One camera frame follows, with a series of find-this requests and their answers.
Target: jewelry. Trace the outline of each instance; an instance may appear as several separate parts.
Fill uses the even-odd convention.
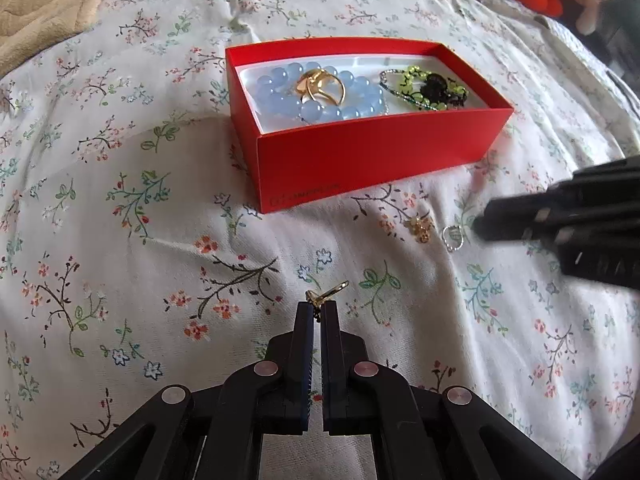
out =
[[[420,216],[416,215],[406,222],[406,227],[411,229],[412,233],[416,237],[416,240],[421,244],[425,244],[431,240],[430,231],[435,227],[429,212]]]
[[[322,82],[326,79],[332,79],[336,81],[340,85],[340,100],[338,101],[334,96],[328,94],[324,90],[322,90]],[[344,101],[346,90],[344,88],[344,83],[340,81],[338,76],[327,72],[327,70],[323,68],[314,68],[312,70],[308,70],[303,73],[302,77],[298,80],[296,84],[296,92],[300,94],[300,98],[304,104],[305,97],[312,99],[313,101],[317,101],[315,98],[315,94],[321,95],[325,99],[331,101],[334,105],[340,106]]]
[[[305,299],[314,306],[314,319],[318,323],[320,323],[320,307],[332,295],[337,294],[338,292],[343,290],[346,286],[349,286],[348,281],[344,281],[339,285],[334,286],[334,288],[331,288],[330,290],[319,295],[312,290],[308,290],[305,292]]]
[[[391,88],[387,74],[402,74],[399,91]],[[414,79],[424,84],[419,90],[414,89]],[[435,72],[428,72],[418,66],[410,66],[406,70],[390,69],[380,72],[380,86],[390,94],[411,103],[423,110],[447,110],[449,107],[462,107],[468,97],[468,90],[452,78],[444,79]]]
[[[451,231],[449,233],[449,238],[451,238],[454,242],[458,242],[458,245],[452,246],[447,240],[446,235],[449,231]],[[462,245],[464,245],[465,243],[465,237],[463,237],[462,235],[462,227],[460,227],[459,225],[446,226],[442,230],[442,233],[440,234],[440,238],[442,239],[442,242],[444,243],[444,246],[447,248],[447,251],[449,251],[449,253],[453,253],[459,250],[459,248],[462,247]]]
[[[295,82],[293,88],[287,88]],[[325,91],[328,85],[338,84],[340,99]],[[302,120],[306,124],[329,123],[348,119],[388,114],[384,92],[364,76],[354,77],[348,70],[333,66],[321,68],[309,62],[289,63],[286,68],[273,68],[258,78],[252,95],[261,113]],[[318,96],[327,102],[322,104]]]

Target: blue beaded bracelet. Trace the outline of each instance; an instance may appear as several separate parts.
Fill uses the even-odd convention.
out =
[[[309,124],[373,117],[388,113],[380,86],[372,84],[364,76],[354,77],[348,70],[338,73],[335,67],[330,65],[325,66],[323,70],[336,76],[347,90],[348,97],[343,106],[322,105],[315,100],[302,102],[300,96],[291,87],[300,81],[304,73],[319,68],[320,65],[313,61],[307,63],[305,67],[294,62],[289,63],[286,68],[273,68],[268,75],[261,75],[258,78],[254,98],[259,107],[267,113],[301,119]]]

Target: light blue bead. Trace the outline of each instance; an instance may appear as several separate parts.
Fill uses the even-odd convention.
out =
[[[278,66],[271,69],[271,79],[273,79],[273,85],[278,88],[287,82],[289,76],[287,76],[287,71],[283,67]]]
[[[385,109],[385,102],[380,97],[370,98],[369,104],[373,107],[377,114]]]
[[[287,75],[290,81],[297,81],[302,76],[304,69],[300,63],[289,63],[287,65]]]
[[[284,95],[280,92],[274,92],[265,102],[267,110],[272,114],[279,114],[284,104]]]
[[[345,106],[342,109],[342,118],[346,121],[347,119],[357,119],[360,116],[360,112],[355,106]]]
[[[258,86],[262,86],[262,85],[272,85],[273,84],[273,79],[271,79],[271,76],[268,75],[261,75],[258,78]]]
[[[322,109],[321,123],[333,123],[342,120],[342,111],[336,105],[327,105]]]
[[[300,107],[302,102],[293,95],[284,97],[282,114],[287,117],[296,118],[300,115]]]
[[[384,95],[384,91],[382,87],[372,84],[367,88],[365,95],[372,97],[382,97]]]
[[[275,92],[275,90],[276,89],[273,85],[258,86],[258,89],[255,91],[255,100],[259,103],[263,103]]]
[[[371,81],[369,81],[363,75],[359,75],[356,79],[353,80],[353,87],[351,88],[351,90],[356,92],[357,95],[363,95],[367,91],[367,88],[369,88],[370,84]]]
[[[300,116],[307,123],[315,123],[322,115],[322,107],[316,101],[307,101],[300,108]]]
[[[348,70],[343,70],[338,74],[338,78],[344,84],[345,88],[349,88],[353,84],[353,74]]]
[[[373,117],[376,114],[374,107],[369,104],[359,104],[356,108],[361,117]]]

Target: red box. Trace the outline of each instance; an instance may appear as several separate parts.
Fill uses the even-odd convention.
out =
[[[270,60],[334,54],[435,57],[487,108],[417,111],[262,134],[238,69]],[[231,118],[263,213],[475,162],[513,113],[511,105],[467,63],[444,45],[429,41],[309,38],[234,46],[226,50],[226,73]]]

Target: floral bedsheet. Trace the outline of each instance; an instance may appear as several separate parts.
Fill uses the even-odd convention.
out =
[[[631,420],[640,303],[470,231],[494,196],[638,152],[628,99],[558,30],[504,0],[104,0],[2,79],[0,476],[57,478],[163,386],[261,358],[305,290],[344,279],[342,327],[372,359],[473,388],[590,475]],[[330,35],[441,41],[516,112],[476,164],[262,215],[224,49]],[[462,250],[417,241],[426,212]],[[374,478],[367,437],[322,433],[314,363],[310,432],[267,437],[262,477]]]

